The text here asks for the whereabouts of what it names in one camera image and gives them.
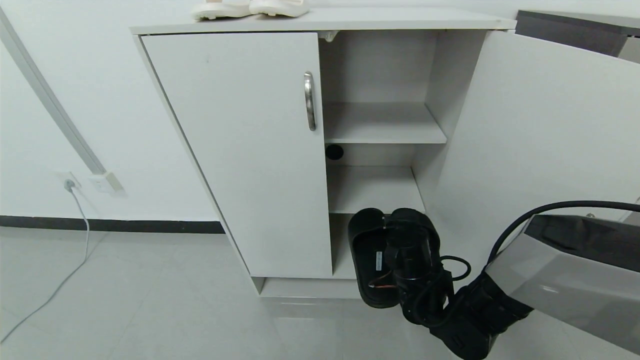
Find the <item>power plug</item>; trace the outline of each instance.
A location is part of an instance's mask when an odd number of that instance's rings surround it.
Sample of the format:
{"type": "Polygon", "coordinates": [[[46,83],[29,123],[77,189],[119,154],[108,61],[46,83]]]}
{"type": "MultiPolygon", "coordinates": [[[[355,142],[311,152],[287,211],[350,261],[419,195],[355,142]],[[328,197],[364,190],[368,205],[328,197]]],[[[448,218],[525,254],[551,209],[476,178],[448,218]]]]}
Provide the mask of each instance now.
{"type": "Polygon", "coordinates": [[[73,180],[71,180],[71,179],[65,180],[65,190],[66,191],[68,191],[70,193],[73,193],[74,191],[72,190],[72,188],[75,188],[75,187],[76,187],[76,183],[74,183],[73,180]]]}

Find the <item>cabinet shelf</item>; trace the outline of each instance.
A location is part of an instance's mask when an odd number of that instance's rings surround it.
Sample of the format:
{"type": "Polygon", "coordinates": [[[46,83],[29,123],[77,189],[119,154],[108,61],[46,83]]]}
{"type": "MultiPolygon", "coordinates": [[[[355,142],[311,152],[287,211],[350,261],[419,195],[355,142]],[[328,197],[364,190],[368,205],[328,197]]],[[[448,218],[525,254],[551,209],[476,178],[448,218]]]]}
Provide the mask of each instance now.
{"type": "Polygon", "coordinates": [[[323,106],[326,143],[445,143],[421,102],[329,102],[323,106]]]}
{"type": "Polygon", "coordinates": [[[410,167],[328,166],[327,185],[329,213],[355,214],[365,208],[424,212],[410,167]]]}

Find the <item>cabinet top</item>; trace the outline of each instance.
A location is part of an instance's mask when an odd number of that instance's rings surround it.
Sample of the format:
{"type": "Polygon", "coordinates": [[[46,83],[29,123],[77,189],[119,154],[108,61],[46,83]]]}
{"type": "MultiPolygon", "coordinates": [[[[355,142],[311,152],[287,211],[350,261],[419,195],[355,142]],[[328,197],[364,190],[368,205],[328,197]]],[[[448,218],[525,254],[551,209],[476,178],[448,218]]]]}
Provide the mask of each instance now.
{"type": "Polygon", "coordinates": [[[134,26],[134,35],[228,33],[256,31],[386,30],[386,29],[515,29],[516,20],[455,8],[312,8],[297,18],[254,15],[157,26],[134,26]]]}

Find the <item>black slipper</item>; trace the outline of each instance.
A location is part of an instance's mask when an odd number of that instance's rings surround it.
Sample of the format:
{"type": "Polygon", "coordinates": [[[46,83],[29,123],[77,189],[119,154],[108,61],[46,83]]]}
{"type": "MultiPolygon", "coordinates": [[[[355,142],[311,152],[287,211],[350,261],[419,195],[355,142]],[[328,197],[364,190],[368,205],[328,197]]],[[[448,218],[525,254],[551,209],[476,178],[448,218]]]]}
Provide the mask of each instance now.
{"type": "Polygon", "coordinates": [[[399,293],[383,259],[387,248],[384,214],[374,208],[358,211],[349,221],[348,233],[362,300],[379,309],[396,306],[399,293]]]}

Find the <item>white cabinet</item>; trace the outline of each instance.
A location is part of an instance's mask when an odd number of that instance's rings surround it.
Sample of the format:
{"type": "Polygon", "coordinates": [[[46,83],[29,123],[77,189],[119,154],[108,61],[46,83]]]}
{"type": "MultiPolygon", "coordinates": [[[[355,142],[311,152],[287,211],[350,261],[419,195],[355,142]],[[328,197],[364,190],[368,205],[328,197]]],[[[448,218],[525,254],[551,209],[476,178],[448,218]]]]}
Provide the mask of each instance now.
{"type": "Polygon", "coordinates": [[[304,74],[320,86],[317,35],[170,35],[144,46],[251,274],[330,277],[322,113],[310,130],[305,106],[304,74]]]}
{"type": "Polygon", "coordinates": [[[640,65],[514,27],[336,8],[133,32],[258,292],[358,298],[346,224],[360,209],[425,211],[443,253],[478,271],[530,208],[640,195],[640,65]]]}

